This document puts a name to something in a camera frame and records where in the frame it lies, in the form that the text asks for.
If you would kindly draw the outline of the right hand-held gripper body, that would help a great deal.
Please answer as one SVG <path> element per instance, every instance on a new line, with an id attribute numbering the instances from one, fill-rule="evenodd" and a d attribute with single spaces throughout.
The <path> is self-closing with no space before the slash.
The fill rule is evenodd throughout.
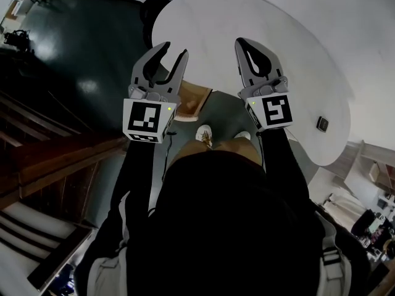
<path id="1" fill-rule="evenodd" d="M 293 123 L 288 79 L 285 76 L 248 86 L 238 96 L 243 100 L 258 132 L 285 128 Z"/>

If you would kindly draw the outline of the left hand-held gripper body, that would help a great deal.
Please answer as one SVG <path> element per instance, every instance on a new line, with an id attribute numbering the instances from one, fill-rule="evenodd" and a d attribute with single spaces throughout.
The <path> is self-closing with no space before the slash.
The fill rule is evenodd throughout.
<path id="1" fill-rule="evenodd" d="M 124 135 L 132 141 L 160 144 L 172 124 L 181 99 L 168 90 L 154 90 L 130 85 L 123 101 Z"/>

